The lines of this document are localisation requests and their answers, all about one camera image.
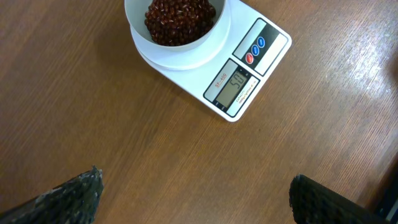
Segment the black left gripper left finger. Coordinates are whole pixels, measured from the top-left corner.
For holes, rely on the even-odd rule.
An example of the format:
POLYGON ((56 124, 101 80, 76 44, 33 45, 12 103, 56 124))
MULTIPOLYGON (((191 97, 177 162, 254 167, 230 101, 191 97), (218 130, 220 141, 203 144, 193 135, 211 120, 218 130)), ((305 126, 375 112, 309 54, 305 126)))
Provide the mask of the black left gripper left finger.
POLYGON ((1 224, 90 224, 95 220, 103 190, 103 172, 92 167, 35 198, 2 212, 1 224))

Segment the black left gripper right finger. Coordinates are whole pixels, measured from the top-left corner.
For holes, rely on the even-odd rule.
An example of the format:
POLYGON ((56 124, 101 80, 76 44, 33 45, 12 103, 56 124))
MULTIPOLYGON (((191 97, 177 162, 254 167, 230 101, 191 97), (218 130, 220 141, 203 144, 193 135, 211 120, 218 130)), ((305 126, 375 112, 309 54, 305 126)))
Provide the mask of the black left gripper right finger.
POLYGON ((367 211, 305 175, 290 183, 289 205, 297 224, 385 224, 385 219, 367 211))

